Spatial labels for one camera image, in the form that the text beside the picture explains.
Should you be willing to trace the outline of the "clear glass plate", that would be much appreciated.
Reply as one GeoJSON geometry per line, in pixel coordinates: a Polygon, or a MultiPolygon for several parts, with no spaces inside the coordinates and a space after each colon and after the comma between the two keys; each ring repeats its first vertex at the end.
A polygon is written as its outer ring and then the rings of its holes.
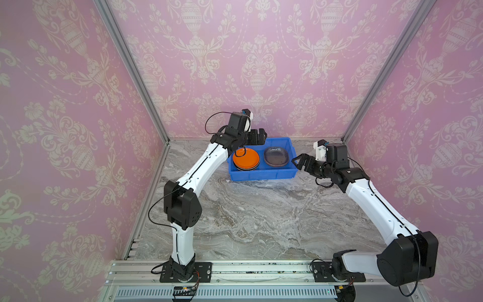
{"type": "Polygon", "coordinates": [[[283,167],[289,162],[289,154],[285,148],[269,147],[264,151],[264,161],[270,167],[283,167]]]}

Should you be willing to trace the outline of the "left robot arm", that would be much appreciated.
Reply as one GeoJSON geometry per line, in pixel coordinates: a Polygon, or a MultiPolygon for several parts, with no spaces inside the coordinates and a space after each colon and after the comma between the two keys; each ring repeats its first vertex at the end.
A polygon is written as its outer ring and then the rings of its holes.
{"type": "Polygon", "coordinates": [[[233,112],[228,124],[212,134],[205,152],[185,175],[164,186],[164,213],[172,229],[172,253],[167,261],[174,279],[188,281],[195,273],[194,226],[203,212],[199,196],[214,172],[239,149],[262,145],[267,134],[252,129],[249,109],[233,112]]]}

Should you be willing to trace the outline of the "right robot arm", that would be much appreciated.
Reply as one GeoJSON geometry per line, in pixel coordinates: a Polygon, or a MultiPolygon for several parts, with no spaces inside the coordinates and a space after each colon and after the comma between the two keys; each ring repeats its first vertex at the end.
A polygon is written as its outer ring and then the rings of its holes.
{"type": "Polygon", "coordinates": [[[380,276],[392,286],[434,277],[438,239],[405,219],[376,189],[369,175],[348,156],[347,146],[320,140],[315,156],[300,154],[292,163],[316,180],[330,180],[364,211],[383,238],[380,253],[344,250],[333,255],[332,274],[346,281],[352,274],[380,276]]]}

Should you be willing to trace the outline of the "orange plastic plate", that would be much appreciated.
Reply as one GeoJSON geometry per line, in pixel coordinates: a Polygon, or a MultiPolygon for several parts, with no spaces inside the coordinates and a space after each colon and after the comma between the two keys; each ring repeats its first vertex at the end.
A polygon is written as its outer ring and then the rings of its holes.
{"type": "Polygon", "coordinates": [[[257,167],[260,164],[259,154],[252,148],[241,148],[232,157],[233,164],[242,168],[257,167]]]}

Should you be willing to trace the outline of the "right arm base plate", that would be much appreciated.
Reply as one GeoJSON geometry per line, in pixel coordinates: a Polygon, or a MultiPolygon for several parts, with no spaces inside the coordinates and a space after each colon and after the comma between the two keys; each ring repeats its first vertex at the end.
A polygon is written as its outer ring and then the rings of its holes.
{"type": "Polygon", "coordinates": [[[315,259],[309,264],[309,270],[313,275],[316,283],[355,283],[366,282],[366,277],[362,273],[350,273],[339,267],[337,264],[334,268],[332,263],[315,259]]]}

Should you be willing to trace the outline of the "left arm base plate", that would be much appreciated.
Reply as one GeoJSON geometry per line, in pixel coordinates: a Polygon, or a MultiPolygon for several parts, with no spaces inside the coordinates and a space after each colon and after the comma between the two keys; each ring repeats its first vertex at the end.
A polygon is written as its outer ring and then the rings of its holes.
{"type": "Polygon", "coordinates": [[[174,262],[166,263],[160,273],[161,283],[210,283],[212,262],[194,262],[186,267],[174,262]]]}

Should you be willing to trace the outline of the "blue patterned ceramic plate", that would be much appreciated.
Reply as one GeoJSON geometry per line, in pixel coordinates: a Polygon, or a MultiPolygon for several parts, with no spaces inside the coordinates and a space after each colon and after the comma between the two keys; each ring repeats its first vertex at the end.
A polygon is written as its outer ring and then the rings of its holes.
{"type": "Polygon", "coordinates": [[[255,171],[256,169],[258,169],[259,167],[251,167],[251,168],[242,168],[242,167],[239,167],[239,166],[235,166],[235,168],[238,170],[238,171],[255,171]]]}

